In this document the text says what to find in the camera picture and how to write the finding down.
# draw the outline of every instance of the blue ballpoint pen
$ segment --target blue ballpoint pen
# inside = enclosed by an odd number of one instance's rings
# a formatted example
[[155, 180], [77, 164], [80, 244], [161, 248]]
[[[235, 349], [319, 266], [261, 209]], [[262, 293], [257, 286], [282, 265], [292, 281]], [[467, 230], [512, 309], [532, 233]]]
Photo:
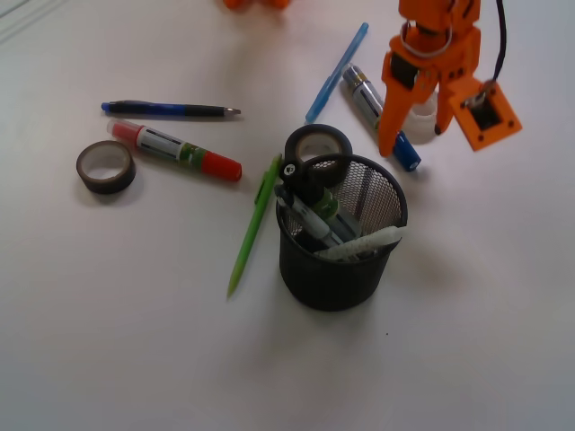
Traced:
[[317, 117], [320, 115], [320, 112], [325, 107], [327, 101], [330, 99], [333, 89], [335, 89], [335, 86], [338, 84], [338, 81], [341, 78], [341, 72], [343, 71], [343, 68], [351, 61], [354, 54], [358, 50], [359, 45], [366, 37], [368, 28], [369, 24], [367, 22], [361, 24], [361, 27], [359, 27], [358, 30], [358, 34], [356, 34], [356, 37], [353, 38], [353, 41], [348, 47], [348, 50], [345, 51], [345, 53], [343, 54], [340, 63], [338, 63], [333, 73], [330, 75], [329, 78], [327, 78], [327, 81], [325, 81], [322, 90], [320, 90], [320, 93], [315, 98], [312, 108], [309, 110], [309, 112], [307, 112], [307, 115], [305, 116], [305, 121], [308, 124], [315, 123], [315, 121], [317, 120]]
[[111, 101], [102, 104], [110, 114], [171, 115], [174, 117], [229, 117], [241, 114], [240, 110], [221, 106], [172, 105], [149, 101]]

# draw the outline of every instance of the red marker cap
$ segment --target red marker cap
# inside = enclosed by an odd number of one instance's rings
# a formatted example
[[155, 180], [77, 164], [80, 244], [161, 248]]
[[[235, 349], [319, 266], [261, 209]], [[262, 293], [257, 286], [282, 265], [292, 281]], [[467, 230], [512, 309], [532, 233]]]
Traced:
[[136, 146], [137, 136], [144, 127], [121, 119], [111, 119], [108, 123], [108, 133], [120, 141]]
[[239, 181], [242, 178], [240, 163], [211, 151], [206, 151], [201, 162], [201, 171], [228, 181]]

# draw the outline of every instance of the green mechanical pencil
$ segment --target green mechanical pencil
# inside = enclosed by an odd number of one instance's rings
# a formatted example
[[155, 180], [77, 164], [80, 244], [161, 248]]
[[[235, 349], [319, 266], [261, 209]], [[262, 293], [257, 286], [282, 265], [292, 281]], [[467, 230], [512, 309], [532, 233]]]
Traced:
[[227, 298], [229, 299], [235, 292], [240, 278], [242, 278], [243, 270], [250, 257], [250, 252], [252, 251], [253, 242], [255, 237], [260, 230], [261, 220], [268, 207], [268, 202], [270, 202], [270, 196], [273, 193], [273, 187], [276, 185], [276, 181], [279, 176], [279, 167], [281, 166], [281, 154], [273, 159], [270, 168], [263, 175], [263, 180], [261, 182], [260, 191], [255, 199], [255, 211], [253, 212], [253, 217], [248, 226], [248, 232], [245, 234], [243, 239], [242, 248], [240, 249], [240, 254], [235, 262], [234, 270], [232, 271], [232, 276], [230, 277], [230, 284], [227, 288]]

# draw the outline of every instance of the black tape roll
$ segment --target black tape roll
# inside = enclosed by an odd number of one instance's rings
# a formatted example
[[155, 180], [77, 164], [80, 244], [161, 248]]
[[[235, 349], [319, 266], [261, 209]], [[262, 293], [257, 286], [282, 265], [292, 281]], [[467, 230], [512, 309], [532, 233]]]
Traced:
[[[85, 186], [100, 195], [118, 193], [136, 177], [132, 154], [116, 141], [101, 141], [87, 147], [78, 156], [75, 169]], [[106, 172], [110, 170], [119, 172], [109, 177]]]
[[[308, 148], [327, 148], [325, 154], [353, 155], [348, 137], [337, 128], [324, 124], [309, 124], [296, 130], [286, 142], [286, 160], [303, 163], [302, 155]], [[314, 168], [314, 178], [330, 189], [345, 180], [350, 161], [335, 162], [324, 168]]]

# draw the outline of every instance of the mesh basket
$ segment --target mesh basket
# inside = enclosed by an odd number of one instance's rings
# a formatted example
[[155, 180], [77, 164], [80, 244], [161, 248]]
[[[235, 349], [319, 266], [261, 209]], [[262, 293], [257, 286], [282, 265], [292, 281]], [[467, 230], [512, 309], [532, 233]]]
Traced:
[[[340, 204], [361, 223], [364, 235], [388, 226], [407, 225], [407, 204], [395, 178], [377, 163], [356, 155], [316, 157], [305, 169], [323, 169], [336, 162], [347, 175], [330, 188]], [[290, 292], [302, 303], [323, 311], [346, 310], [363, 303], [377, 289], [389, 254], [388, 245], [368, 259], [336, 262], [313, 255], [321, 249], [284, 208], [276, 206], [281, 244], [279, 267]]]

